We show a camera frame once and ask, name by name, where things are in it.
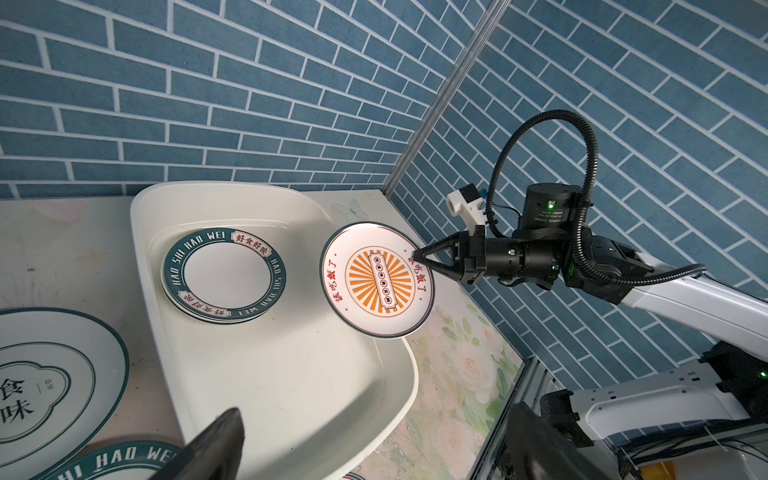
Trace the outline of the green red ring plate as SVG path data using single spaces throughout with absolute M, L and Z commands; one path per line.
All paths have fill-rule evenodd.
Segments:
M 170 300 L 184 313 L 204 322 L 214 324 L 239 324 L 254 320 L 274 305 L 274 301 L 256 302 L 244 308 L 217 307 L 206 303 L 189 291 L 170 295 Z

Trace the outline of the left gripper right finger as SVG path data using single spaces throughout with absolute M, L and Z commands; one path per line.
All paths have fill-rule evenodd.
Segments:
M 526 404 L 508 410 L 506 479 L 609 479 Z

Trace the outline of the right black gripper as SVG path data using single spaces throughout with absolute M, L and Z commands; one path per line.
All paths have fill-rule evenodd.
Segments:
M 571 254 L 571 230 L 582 189 L 575 185 L 538 183 L 527 188 L 518 226 L 510 237 L 495 237 L 484 228 L 449 235 L 416 249 L 413 259 L 456 282 L 494 277 L 514 287 L 533 283 L 545 290 L 561 278 L 565 285 L 609 303 L 620 302 L 628 286 L 600 283 L 577 269 Z M 446 251 L 450 264 L 427 258 Z

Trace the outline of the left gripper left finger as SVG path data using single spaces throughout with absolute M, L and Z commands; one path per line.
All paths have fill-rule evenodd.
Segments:
M 245 440 L 238 408 L 230 408 L 186 445 L 151 480 L 235 479 Z

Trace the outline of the orange sunburst plate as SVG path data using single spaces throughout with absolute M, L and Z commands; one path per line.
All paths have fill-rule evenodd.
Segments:
M 435 301 L 431 270 L 413 258 L 416 245 L 377 222 L 342 227 L 326 242 L 320 280 L 336 314 L 353 329 L 395 339 L 417 331 Z

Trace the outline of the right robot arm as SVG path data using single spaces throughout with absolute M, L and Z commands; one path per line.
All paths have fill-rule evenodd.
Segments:
M 554 371 L 543 420 L 574 447 L 610 441 L 623 473 L 686 454 L 714 430 L 767 421 L 767 304 L 703 273 L 595 235 L 579 186 L 531 185 L 501 234 L 473 186 L 450 205 L 468 228 L 419 263 L 476 285 L 515 345 Z

